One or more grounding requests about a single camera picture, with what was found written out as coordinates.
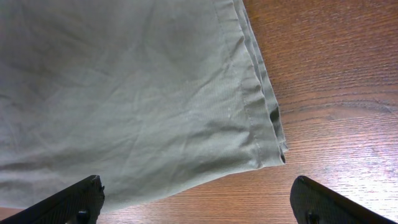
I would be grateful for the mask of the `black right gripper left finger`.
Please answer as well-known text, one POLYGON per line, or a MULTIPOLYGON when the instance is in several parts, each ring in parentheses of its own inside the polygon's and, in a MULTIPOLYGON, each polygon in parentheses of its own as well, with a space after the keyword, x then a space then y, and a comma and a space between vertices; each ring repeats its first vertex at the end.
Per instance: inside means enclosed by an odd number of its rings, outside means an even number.
POLYGON ((91 175, 1 224, 96 224, 104 200, 100 176, 91 175))

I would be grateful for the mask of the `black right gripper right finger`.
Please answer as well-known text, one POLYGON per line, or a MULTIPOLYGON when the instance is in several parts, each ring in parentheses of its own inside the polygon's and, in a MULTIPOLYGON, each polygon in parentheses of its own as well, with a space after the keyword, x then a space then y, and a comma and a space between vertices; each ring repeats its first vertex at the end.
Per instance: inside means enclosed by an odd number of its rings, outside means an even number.
POLYGON ((299 224, 396 224, 304 175, 293 182, 290 205, 299 224))

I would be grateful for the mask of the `khaki green shorts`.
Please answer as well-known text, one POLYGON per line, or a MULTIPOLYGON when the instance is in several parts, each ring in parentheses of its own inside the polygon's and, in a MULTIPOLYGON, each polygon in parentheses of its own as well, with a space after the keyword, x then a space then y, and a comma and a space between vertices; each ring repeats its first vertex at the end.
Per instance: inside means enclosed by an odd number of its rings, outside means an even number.
POLYGON ((284 164, 242 1, 1 2, 1 206, 89 175, 105 211, 284 164))

